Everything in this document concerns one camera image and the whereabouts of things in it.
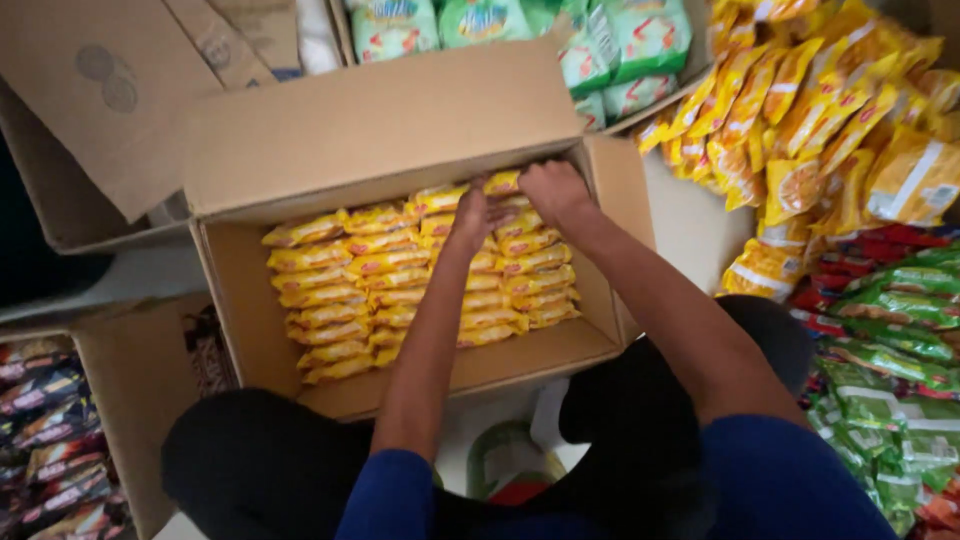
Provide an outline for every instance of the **blue sleeve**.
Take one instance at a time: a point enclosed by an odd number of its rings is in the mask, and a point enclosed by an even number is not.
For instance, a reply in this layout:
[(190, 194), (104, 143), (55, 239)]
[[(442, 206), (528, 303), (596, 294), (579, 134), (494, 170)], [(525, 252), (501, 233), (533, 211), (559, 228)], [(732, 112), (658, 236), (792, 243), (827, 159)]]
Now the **blue sleeve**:
[(360, 471), (336, 538), (426, 538), (433, 524), (433, 472), (406, 450), (382, 450)]
[(737, 415), (715, 420), (701, 438), (719, 494), (712, 538), (897, 538), (816, 433)]

